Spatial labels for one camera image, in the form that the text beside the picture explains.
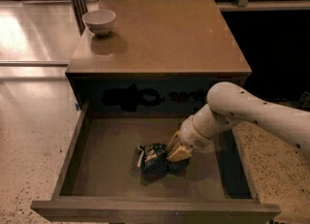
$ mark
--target floor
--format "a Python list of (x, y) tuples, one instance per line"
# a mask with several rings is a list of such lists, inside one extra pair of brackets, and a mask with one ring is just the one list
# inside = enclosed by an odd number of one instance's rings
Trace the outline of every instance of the floor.
[[(78, 39), (69, 2), (0, 2), (0, 60), (69, 60)], [(48, 223), (30, 205), (50, 199), (78, 120), (64, 71), (0, 67), (0, 223)], [(237, 129), (261, 201), (280, 205), (275, 221), (310, 223), (310, 158), (253, 124)]]

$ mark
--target wooden table top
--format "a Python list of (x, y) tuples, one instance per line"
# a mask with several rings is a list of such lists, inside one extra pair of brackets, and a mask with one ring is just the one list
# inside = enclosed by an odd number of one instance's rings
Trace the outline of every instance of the wooden table top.
[(85, 28), (71, 73), (175, 73), (247, 77), (251, 68), (214, 0), (99, 0), (116, 13), (98, 38)]

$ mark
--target bowl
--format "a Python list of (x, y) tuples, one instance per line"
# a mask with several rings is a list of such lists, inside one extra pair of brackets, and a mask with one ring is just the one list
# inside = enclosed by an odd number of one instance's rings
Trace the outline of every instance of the bowl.
[(90, 11), (82, 16), (85, 26), (97, 36), (106, 36), (113, 29), (115, 18), (115, 12), (110, 10)]

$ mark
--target terrazzo floor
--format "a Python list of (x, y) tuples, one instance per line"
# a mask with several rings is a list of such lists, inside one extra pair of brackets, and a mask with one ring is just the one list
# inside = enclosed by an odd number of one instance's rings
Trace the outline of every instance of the terrazzo floor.
[[(70, 3), (0, 2), (0, 29), (2, 60), (68, 60), (79, 38)], [(0, 67), (0, 223), (49, 223), (30, 205), (50, 199), (78, 120), (64, 71)], [(310, 158), (253, 124), (237, 130), (274, 220), (310, 223)]]

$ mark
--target black surface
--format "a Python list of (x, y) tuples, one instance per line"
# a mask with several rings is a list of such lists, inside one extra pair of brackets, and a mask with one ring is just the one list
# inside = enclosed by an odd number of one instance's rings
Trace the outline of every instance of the black surface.
[(252, 68), (248, 91), (291, 101), (309, 91), (310, 11), (222, 14)]

